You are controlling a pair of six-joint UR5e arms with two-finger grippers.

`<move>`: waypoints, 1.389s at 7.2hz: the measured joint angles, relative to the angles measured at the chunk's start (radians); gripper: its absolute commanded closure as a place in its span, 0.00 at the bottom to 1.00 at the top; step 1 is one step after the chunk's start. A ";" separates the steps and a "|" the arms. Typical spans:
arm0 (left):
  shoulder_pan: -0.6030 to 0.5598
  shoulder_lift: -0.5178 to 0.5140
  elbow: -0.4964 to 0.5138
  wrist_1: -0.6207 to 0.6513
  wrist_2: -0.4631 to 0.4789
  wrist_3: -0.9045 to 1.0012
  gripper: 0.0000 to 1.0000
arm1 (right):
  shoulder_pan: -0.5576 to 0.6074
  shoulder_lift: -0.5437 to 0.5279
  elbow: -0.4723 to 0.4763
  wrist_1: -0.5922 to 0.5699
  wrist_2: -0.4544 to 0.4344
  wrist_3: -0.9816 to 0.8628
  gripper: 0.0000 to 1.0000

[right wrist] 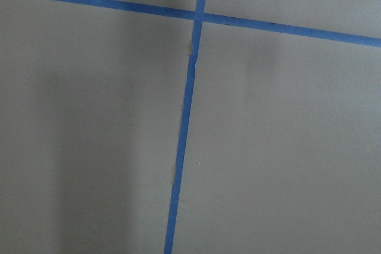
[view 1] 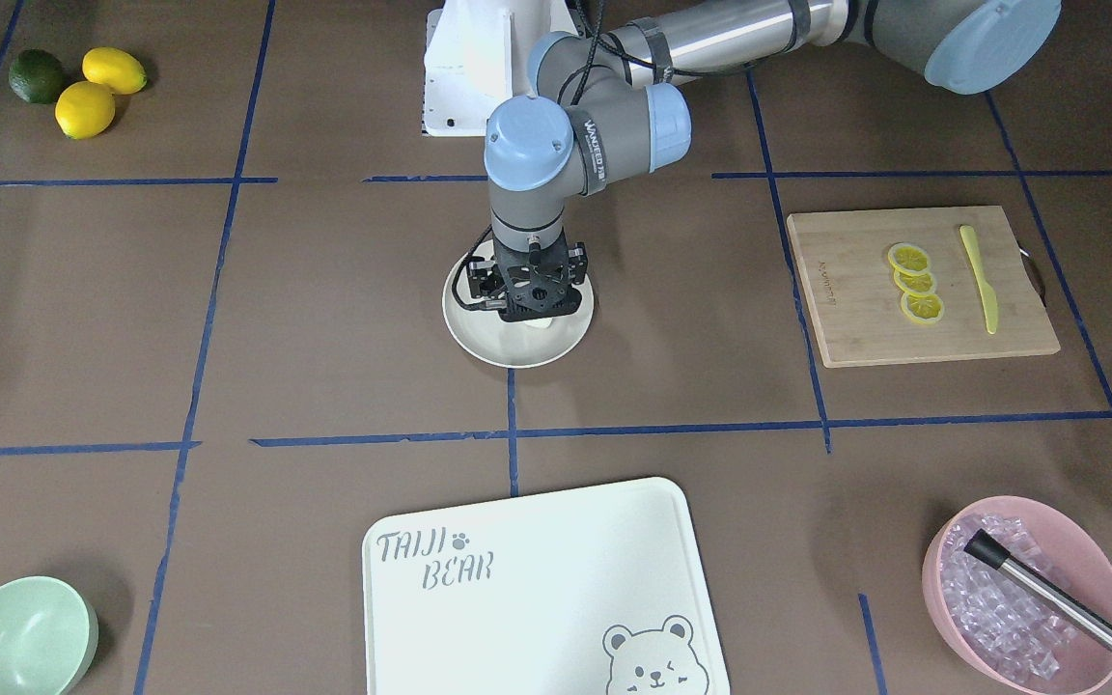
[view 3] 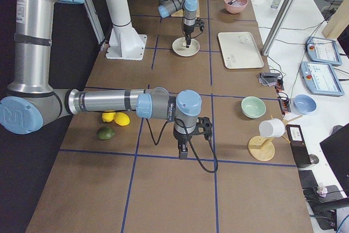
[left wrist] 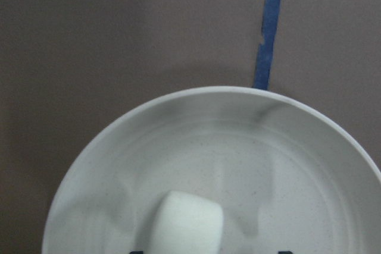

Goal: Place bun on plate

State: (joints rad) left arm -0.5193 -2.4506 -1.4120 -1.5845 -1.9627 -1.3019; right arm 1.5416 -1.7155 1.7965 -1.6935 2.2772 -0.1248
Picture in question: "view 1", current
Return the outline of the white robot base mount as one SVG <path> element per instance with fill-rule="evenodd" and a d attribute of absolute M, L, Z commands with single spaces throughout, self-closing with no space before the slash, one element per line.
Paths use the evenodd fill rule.
<path fill-rule="evenodd" d="M 427 19 L 421 128 L 431 137 L 481 137 L 508 98 L 533 96 L 532 49 L 573 34 L 568 1 L 446 1 Z"/>

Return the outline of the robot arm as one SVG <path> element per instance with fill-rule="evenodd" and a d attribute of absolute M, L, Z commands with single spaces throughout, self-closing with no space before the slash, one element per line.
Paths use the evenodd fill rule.
<path fill-rule="evenodd" d="M 688 153 L 682 83 L 850 41 L 979 95 L 1027 64 L 1061 13 L 1059 1 L 703 1 L 610 32 L 544 34 L 528 57 L 532 93 L 486 120 L 492 250 L 463 256 L 451 299 L 505 322 L 577 312 L 590 260 L 568 241 L 566 203 Z"/>

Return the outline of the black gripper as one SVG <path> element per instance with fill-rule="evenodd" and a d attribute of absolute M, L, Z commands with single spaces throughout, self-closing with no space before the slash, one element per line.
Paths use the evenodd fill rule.
<path fill-rule="evenodd" d="M 559 234 L 550 246 L 517 251 L 495 240 L 493 255 L 503 282 L 503 321 L 555 320 L 582 307 L 588 269 L 584 244 L 570 245 Z"/>

